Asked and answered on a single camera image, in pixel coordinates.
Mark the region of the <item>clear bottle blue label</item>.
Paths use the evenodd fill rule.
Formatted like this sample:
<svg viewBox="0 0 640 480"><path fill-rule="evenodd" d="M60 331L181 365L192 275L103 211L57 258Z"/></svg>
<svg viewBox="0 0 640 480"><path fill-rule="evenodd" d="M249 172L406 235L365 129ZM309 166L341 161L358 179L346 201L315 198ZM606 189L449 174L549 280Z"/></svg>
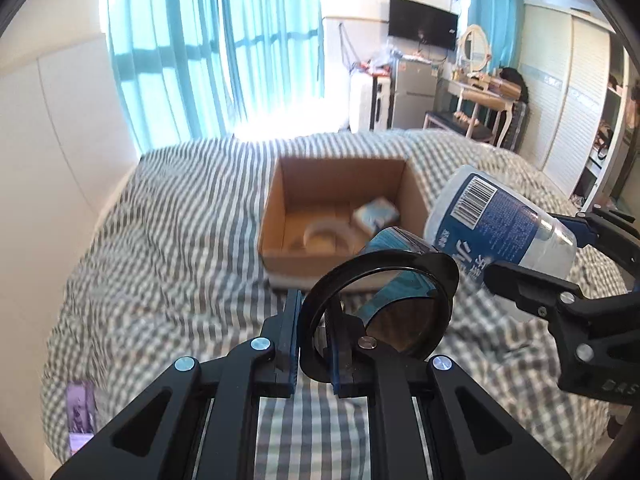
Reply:
<svg viewBox="0 0 640 480"><path fill-rule="evenodd" d="M469 165L460 167L440 192L424 240L454 258L477 285L497 261L564 280L577 252L575 235L559 220Z"/></svg>

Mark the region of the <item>black round mirror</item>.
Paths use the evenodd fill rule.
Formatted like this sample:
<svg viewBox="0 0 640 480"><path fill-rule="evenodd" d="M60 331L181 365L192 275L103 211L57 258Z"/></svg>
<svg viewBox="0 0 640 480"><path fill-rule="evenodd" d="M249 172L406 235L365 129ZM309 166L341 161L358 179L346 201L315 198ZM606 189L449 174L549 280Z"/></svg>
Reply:
<svg viewBox="0 0 640 480"><path fill-rule="evenodd" d="M367 252L337 266L306 295L297 319L299 364L317 382L331 380L330 364L314 344L320 321L342 290L374 274L386 283L355 314L372 336L404 356L426 359L439 345L452 315L459 284L454 259L437 250Z"/></svg>

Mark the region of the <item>purple card packet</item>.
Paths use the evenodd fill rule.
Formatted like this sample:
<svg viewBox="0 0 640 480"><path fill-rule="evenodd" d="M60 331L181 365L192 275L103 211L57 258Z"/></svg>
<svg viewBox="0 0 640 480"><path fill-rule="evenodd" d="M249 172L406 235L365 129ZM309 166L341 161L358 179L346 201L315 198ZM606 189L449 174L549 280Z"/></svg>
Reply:
<svg viewBox="0 0 640 480"><path fill-rule="evenodd" d="M70 452L75 454L96 434L96 402L91 382L71 382L66 388Z"/></svg>

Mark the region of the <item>grey checked bed quilt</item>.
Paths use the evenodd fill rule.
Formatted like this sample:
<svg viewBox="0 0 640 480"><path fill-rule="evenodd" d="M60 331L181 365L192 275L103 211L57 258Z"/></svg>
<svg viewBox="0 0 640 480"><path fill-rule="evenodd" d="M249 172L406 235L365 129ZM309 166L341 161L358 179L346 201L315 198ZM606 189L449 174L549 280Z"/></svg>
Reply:
<svg viewBox="0 0 640 480"><path fill-rule="evenodd" d="M224 356L283 308L257 244L274 166L285 155L407 159L427 204L459 167L471 165L545 211L575 213L517 154L442 131L215 139L146 154L70 274L48 340L42 424L57 460L70 458L68 385L94 385L96 421L105 425L179 356ZM461 285L438 350L573 478L592 471L608 406L558 388L560 364L544 322L516 322L489 292Z"/></svg>

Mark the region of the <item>white louvred wardrobe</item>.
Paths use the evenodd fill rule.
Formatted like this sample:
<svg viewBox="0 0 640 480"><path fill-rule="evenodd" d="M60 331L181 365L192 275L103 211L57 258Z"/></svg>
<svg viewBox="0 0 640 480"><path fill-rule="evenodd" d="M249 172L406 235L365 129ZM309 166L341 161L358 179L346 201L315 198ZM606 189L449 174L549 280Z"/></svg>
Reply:
<svg viewBox="0 0 640 480"><path fill-rule="evenodd" d="M611 36L604 21L527 3L518 71L528 118L518 154L571 196L584 172L608 95Z"/></svg>

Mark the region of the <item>blue tissue pack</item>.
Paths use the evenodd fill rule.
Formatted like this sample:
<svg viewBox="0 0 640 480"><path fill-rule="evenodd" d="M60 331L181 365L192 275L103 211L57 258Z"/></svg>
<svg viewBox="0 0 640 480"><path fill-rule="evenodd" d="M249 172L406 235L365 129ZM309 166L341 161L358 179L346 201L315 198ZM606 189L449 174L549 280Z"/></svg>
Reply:
<svg viewBox="0 0 640 480"><path fill-rule="evenodd" d="M385 197L376 198L352 213L352 223L369 236L375 236L388 226L392 226L399 218L398 209Z"/></svg>

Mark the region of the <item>black padded stool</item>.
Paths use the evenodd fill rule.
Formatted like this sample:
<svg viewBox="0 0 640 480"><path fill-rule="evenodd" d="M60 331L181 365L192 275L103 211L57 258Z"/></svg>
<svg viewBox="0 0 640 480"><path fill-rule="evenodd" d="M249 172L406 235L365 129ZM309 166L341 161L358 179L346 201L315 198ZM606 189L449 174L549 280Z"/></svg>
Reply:
<svg viewBox="0 0 640 480"><path fill-rule="evenodd" d="M470 128L470 118L462 120L450 112L428 112L425 114L424 129L442 129L460 136L467 136ZM475 122L471 131L471 139L477 142L491 143L495 133L481 122Z"/></svg>

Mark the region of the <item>white tape roll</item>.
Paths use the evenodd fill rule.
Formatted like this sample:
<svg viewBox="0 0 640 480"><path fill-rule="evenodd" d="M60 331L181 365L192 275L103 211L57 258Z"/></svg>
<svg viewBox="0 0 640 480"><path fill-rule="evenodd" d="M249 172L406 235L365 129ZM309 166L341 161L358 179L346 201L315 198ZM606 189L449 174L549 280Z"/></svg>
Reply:
<svg viewBox="0 0 640 480"><path fill-rule="evenodd" d="M311 222L303 234L303 248L307 252L337 252L339 249L353 252L357 242L350 225L335 218L322 218Z"/></svg>

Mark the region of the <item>oval vanity mirror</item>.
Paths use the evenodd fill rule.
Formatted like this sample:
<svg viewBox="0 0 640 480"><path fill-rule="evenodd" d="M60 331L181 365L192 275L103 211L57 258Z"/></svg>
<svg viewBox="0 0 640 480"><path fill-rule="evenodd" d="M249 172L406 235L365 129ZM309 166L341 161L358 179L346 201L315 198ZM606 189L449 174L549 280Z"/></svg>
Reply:
<svg viewBox="0 0 640 480"><path fill-rule="evenodd" d="M468 73L486 70L491 60L491 46L480 25L470 25L458 41L458 65Z"/></svg>

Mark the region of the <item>brown cardboard box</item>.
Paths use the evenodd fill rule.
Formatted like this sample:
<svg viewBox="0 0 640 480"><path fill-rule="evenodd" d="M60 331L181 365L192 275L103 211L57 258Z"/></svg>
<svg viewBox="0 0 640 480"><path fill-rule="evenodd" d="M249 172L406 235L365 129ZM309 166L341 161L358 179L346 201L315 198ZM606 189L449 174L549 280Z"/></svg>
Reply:
<svg viewBox="0 0 640 480"><path fill-rule="evenodd" d="M258 254L273 289L311 289L323 275L356 256L373 236L352 223L352 213L385 197L399 211L394 224L423 234L427 204L416 165L402 158L281 156L274 170L258 238ZM307 252L303 234L322 218L346 221L357 237L353 252Z"/></svg>

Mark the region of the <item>silver small fridge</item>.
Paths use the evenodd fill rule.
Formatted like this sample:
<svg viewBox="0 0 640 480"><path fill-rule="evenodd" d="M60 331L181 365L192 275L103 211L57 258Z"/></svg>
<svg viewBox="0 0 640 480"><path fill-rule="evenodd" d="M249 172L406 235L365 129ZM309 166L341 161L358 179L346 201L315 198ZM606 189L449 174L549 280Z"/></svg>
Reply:
<svg viewBox="0 0 640 480"><path fill-rule="evenodd" d="M398 58L392 68L390 128L416 129L434 110L438 69L417 58Z"/></svg>

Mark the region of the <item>white suitcase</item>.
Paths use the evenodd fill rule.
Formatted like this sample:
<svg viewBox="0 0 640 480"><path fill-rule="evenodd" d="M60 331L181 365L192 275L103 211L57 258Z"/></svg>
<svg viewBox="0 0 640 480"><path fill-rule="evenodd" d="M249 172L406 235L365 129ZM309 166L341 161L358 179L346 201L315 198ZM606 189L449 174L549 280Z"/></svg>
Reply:
<svg viewBox="0 0 640 480"><path fill-rule="evenodd" d="M392 90L390 76L376 75L372 77L370 109L370 129L372 131L384 131L388 128L390 90Z"/></svg>

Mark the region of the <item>teal side curtain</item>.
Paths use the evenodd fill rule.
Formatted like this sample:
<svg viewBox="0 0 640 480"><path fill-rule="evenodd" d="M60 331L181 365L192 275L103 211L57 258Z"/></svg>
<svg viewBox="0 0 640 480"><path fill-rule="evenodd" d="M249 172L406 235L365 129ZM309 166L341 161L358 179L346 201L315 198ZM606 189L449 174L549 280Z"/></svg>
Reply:
<svg viewBox="0 0 640 480"><path fill-rule="evenodd" d="M480 26L490 43L489 70L518 67L524 0L471 0L468 21Z"/></svg>

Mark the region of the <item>teal window curtains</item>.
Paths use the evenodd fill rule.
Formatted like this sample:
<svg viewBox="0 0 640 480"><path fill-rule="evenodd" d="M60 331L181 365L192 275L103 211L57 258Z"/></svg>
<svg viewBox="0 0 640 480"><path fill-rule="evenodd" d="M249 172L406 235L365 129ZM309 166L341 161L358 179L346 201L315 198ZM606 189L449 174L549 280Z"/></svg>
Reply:
<svg viewBox="0 0 640 480"><path fill-rule="evenodd" d="M320 0L105 0L140 152L233 136L324 93Z"/></svg>

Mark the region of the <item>black wall television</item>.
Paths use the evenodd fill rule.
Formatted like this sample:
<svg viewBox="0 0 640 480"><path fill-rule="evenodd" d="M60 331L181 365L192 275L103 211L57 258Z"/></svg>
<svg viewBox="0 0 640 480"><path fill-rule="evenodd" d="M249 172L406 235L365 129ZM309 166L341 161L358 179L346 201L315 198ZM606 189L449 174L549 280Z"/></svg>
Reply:
<svg viewBox="0 0 640 480"><path fill-rule="evenodd" d="M413 0L390 0L388 34L453 51L457 44L457 14Z"/></svg>

